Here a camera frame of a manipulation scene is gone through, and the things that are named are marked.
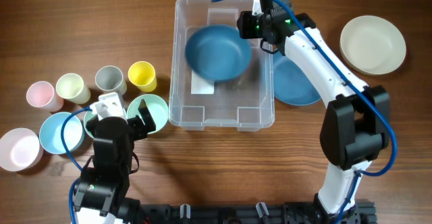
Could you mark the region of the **grey cup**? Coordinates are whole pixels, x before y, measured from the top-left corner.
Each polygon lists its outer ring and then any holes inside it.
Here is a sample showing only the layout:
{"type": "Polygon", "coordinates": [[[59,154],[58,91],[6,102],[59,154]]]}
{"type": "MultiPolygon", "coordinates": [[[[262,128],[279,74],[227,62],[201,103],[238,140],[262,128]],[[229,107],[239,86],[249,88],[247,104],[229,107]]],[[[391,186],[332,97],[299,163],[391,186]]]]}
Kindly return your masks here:
{"type": "Polygon", "coordinates": [[[95,75],[95,83],[104,93],[118,92],[123,95],[127,91],[124,75],[114,65],[102,67],[95,75]]]}

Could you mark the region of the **dark blue bowl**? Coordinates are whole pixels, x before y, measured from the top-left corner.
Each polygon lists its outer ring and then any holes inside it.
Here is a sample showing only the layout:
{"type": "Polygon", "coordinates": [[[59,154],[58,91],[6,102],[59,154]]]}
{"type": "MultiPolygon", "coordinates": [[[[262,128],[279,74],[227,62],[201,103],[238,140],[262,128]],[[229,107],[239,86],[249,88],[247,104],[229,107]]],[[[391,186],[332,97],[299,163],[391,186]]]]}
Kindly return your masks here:
{"type": "Polygon", "coordinates": [[[306,106],[321,100],[319,93],[301,69],[286,56],[273,56],[274,96],[293,106],[306,106]]]}
{"type": "Polygon", "coordinates": [[[192,71],[214,82],[234,80],[249,67],[252,48],[235,28],[205,26],[187,41],[185,58],[192,71]]]}

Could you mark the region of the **cream cup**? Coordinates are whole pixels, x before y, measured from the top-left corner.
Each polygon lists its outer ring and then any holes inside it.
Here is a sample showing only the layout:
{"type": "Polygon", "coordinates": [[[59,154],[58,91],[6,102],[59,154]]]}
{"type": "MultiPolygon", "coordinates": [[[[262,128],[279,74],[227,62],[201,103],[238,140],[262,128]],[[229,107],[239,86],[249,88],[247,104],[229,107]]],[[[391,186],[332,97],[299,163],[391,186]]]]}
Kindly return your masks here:
{"type": "Polygon", "coordinates": [[[90,100],[90,90],[78,74],[65,74],[56,83],[57,94],[76,104],[85,104],[90,100]]]}

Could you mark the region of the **light blue small bowl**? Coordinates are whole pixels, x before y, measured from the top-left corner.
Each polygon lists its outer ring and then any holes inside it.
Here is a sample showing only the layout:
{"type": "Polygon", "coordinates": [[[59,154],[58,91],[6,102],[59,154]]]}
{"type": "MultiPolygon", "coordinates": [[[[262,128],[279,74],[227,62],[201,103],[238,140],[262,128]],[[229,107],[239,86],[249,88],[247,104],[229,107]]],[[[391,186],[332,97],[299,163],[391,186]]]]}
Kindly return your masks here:
{"type": "MultiPolygon", "coordinates": [[[[61,141],[61,127],[71,113],[60,112],[47,118],[39,132],[41,146],[54,155],[65,154],[65,148],[61,141]]],[[[81,121],[73,116],[64,129],[64,139],[70,152],[76,150],[84,141],[84,128],[81,121]]]]}

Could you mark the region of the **beige bowl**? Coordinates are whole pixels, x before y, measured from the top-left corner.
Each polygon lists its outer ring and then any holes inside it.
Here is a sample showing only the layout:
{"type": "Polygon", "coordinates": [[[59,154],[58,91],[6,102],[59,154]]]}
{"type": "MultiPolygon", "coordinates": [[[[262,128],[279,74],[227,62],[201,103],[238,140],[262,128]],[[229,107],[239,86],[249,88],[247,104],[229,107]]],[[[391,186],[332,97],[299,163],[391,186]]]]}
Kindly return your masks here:
{"type": "Polygon", "coordinates": [[[340,35],[344,61],[356,71],[384,75],[396,71],[407,54],[406,41],[399,29],[378,16],[350,20],[340,35]]]}

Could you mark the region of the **pink cup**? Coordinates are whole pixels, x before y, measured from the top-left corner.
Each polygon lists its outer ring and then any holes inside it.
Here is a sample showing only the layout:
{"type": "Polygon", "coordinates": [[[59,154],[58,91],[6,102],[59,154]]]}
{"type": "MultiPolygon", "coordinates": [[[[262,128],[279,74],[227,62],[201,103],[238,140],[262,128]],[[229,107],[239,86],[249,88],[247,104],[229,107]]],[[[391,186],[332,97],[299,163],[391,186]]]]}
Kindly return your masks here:
{"type": "Polygon", "coordinates": [[[49,112],[56,112],[63,107],[61,98],[53,85],[46,81],[32,84],[26,92],[26,100],[32,107],[49,112]]]}

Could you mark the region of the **pale pink small bowl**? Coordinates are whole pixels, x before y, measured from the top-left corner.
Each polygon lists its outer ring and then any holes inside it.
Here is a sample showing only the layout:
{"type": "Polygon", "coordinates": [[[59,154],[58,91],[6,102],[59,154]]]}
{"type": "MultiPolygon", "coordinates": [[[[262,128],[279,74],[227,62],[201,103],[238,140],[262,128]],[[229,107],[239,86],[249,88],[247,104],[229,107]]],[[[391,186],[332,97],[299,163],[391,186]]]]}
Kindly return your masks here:
{"type": "Polygon", "coordinates": [[[16,128],[1,138],[1,168],[17,172],[35,166],[43,155],[38,136],[27,128],[16,128]]]}

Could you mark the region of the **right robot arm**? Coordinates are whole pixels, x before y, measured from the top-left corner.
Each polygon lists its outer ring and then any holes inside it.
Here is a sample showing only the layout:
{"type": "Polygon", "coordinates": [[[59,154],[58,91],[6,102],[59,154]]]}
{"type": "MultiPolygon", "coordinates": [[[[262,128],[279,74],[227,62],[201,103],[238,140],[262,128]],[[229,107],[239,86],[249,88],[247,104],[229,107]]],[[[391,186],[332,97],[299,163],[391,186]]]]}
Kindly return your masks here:
{"type": "Polygon", "coordinates": [[[326,112],[319,141],[329,164],[313,214],[317,223],[340,223],[356,209],[354,196],[362,177],[385,174],[396,159],[388,93],[352,74],[311,17],[294,14],[289,0],[254,0],[237,26],[241,38],[259,38],[293,61],[323,100],[326,112]]]}

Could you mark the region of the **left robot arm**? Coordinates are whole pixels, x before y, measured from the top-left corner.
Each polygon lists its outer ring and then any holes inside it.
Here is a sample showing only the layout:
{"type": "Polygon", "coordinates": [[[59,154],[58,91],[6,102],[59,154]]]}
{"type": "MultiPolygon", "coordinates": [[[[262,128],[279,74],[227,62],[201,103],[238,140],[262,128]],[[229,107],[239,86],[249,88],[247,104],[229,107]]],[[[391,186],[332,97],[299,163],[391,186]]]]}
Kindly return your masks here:
{"type": "Polygon", "coordinates": [[[96,113],[85,128],[93,135],[94,154],[72,184],[69,208],[72,223],[87,214],[90,223],[149,223],[139,200],[127,198],[132,168],[134,142],[156,130],[145,100],[138,104],[139,115],[130,119],[101,117],[96,113]]]}

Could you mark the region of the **white label in container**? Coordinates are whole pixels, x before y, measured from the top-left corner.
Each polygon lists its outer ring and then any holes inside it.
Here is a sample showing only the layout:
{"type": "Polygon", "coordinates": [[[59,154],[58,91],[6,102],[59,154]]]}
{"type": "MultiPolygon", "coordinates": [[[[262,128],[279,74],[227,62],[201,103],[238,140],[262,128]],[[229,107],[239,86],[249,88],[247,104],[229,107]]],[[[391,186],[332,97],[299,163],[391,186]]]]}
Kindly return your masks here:
{"type": "Polygon", "coordinates": [[[214,94],[214,82],[201,78],[197,73],[191,73],[191,94],[214,94]]]}

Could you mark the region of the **clear plastic storage container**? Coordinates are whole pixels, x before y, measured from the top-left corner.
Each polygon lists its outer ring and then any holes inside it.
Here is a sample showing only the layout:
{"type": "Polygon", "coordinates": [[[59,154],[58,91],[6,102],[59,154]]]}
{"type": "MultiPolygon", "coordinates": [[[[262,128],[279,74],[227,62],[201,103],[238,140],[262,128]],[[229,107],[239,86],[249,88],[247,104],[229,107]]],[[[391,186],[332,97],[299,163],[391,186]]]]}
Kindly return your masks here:
{"type": "Polygon", "coordinates": [[[275,121],[273,56],[271,46],[250,41],[249,68],[235,80],[214,82],[214,94],[191,94],[191,73],[185,58],[187,40],[209,25],[236,27],[242,11],[253,0],[177,0],[175,3],[173,57],[169,93],[169,121],[188,131],[208,127],[256,132],[275,121]]]}

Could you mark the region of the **yellow cup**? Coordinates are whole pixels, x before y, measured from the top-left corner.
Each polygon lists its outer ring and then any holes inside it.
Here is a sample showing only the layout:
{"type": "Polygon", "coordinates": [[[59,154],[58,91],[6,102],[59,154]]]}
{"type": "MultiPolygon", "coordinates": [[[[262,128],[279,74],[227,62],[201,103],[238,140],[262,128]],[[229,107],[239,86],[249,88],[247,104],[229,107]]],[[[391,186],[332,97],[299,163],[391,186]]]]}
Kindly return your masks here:
{"type": "Polygon", "coordinates": [[[157,87],[154,67],[147,61],[137,61],[128,70],[129,81],[143,92],[152,92],[157,87]]]}

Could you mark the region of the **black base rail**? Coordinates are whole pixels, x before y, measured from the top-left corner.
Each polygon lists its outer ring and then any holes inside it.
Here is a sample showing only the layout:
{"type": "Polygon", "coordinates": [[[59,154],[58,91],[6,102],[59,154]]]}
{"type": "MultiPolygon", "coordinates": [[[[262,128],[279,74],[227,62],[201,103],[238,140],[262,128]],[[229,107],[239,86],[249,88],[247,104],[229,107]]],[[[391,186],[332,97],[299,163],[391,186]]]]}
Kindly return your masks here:
{"type": "Polygon", "coordinates": [[[255,205],[231,206],[171,206],[168,204],[143,204],[143,223],[193,223],[193,224],[306,224],[334,223],[335,217],[320,213],[311,202],[286,202],[268,205],[264,211],[255,205]]]}

